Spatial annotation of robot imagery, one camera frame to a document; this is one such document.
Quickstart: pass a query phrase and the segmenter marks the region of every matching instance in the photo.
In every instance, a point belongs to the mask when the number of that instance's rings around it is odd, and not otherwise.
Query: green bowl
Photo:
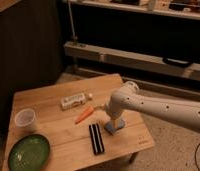
[[[48,160],[49,141],[40,134],[26,136],[11,149],[8,157],[10,171],[40,171]]]

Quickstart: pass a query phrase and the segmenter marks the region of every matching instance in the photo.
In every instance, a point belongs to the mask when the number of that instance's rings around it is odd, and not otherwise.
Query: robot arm
[[[200,102],[153,98],[138,95],[139,88],[128,81],[114,91],[105,111],[111,121],[105,125],[110,133],[124,126],[121,114],[124,109],[135,110],[200,132]]]

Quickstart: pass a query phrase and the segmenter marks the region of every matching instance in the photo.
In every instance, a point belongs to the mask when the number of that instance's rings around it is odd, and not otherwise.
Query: orange object
[[[80,123],[81,121],[83,121],[84,119],[86,119],[88,116],[90,116],[91,114],[94,113],[95,108],[92,106],[89,106],[88,108],[86,108],[76,119],[75,124]]]

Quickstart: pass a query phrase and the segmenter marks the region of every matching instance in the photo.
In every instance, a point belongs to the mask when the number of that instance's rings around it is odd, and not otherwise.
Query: floor
[[[63,73],[57,80],[57,84],[85,79],[78,75]],[[152,97],[176,98],[147,90],[140,94]],[[130,156],[115,159],[110,162],[93,166],[84,171],[92,170],[125,170],[125,171],[197,171],[194,162],[194,152],[200,143],[200,133],[170,124],[166,121],[142,115],[153,139],[155,146],[138,153],[135,162],[128,164]],[[0,135],[0,170],[3,161],[5,137]],[[200,167],[200,148],[197,153],[197,161]]]

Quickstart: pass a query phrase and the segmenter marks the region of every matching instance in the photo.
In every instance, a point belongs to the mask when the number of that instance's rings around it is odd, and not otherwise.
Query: white cup
[[[37,130],[35,111],[31,108],[19,111],[15,116],[15,125],[25,132],[35,132]]]

